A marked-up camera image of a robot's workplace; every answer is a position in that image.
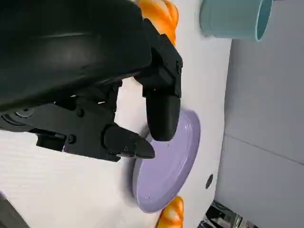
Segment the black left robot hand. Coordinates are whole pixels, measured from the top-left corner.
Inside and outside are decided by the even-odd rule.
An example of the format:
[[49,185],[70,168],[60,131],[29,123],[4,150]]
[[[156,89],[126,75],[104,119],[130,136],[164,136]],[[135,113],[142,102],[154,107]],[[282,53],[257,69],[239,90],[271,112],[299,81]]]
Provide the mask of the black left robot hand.
[[130,0],[3,0],[0,128],[37,146],[107,161],[152,159],[153,147],[115,123],[122,80],[142,84],[153,139],[171,140],[183,62]]

